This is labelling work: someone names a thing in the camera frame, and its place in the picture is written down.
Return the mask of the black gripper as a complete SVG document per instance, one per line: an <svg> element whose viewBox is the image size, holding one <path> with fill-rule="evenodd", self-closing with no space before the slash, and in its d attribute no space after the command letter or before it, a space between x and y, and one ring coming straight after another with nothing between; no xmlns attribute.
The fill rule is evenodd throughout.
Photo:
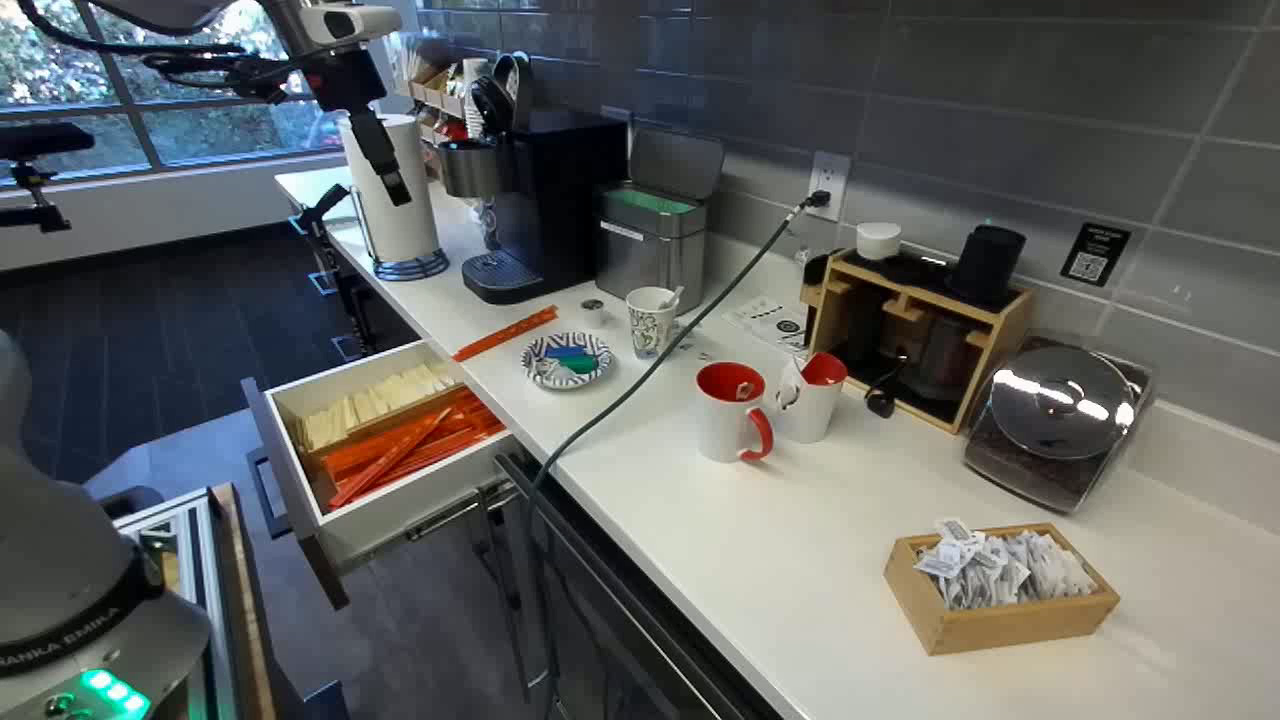
<svg viewBox="0 0 1280 720"><path fill-rule="evenodd" d="M314 58L306 65L306 88L325 113L344 113L352 126L352 138L384 186L392 204L407 204L410 193L399 177L397 150L373 106L384 96L384 80L375 74L375 59L365 49L344 49Z"/></svg>

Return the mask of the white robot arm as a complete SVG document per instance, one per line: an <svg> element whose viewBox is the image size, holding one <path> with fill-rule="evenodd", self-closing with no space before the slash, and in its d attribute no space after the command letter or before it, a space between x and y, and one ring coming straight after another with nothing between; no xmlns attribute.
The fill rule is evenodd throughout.
<svg viewBox="0 0 1280 720"><path fill-rule="evenodd" d="M220 22L232 0L93 0L115 22L161 34L161 45L115 45L77 38L42 15L36 0L16 0L29 25L83 51L136 58L180 88L226 88L244 101L281 106L282 84L304 76L325 113L344 113L373 177L392 204L407 204L407 182L397 164L392 138L375 116L384 80L366 51L373 40L399 29L399 11L366 0L257 0L274 29L281 58L258 58L241 45L196 45L196 34Z"/></svg>

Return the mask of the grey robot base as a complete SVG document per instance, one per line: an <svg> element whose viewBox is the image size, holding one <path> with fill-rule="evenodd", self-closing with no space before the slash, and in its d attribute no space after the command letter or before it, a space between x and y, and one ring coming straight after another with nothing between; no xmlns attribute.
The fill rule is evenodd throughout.
<svg viewBox="0 0 1280 720"><path fill-rule="evenodd" d="M29 462L29 398L0 332L0 716L153 720L201 663L207 618L83 487Z"/></svg>

